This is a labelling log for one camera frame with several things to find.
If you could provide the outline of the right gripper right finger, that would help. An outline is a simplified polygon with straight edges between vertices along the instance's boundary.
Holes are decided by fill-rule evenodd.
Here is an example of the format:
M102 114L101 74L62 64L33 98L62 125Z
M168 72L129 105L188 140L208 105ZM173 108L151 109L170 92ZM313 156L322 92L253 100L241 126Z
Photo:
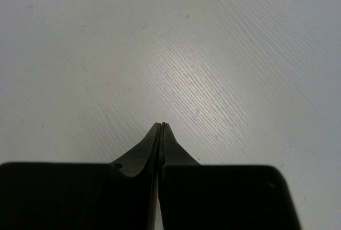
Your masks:
M159 141L164 229L300 229L285 178L270 165L202 165L169 124Z

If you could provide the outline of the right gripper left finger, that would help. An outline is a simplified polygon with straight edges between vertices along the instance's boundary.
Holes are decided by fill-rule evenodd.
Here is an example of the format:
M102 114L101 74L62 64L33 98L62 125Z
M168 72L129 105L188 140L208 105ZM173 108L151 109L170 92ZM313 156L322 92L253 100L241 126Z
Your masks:
M150 229L161 124L111 163L1 165L1 229Z

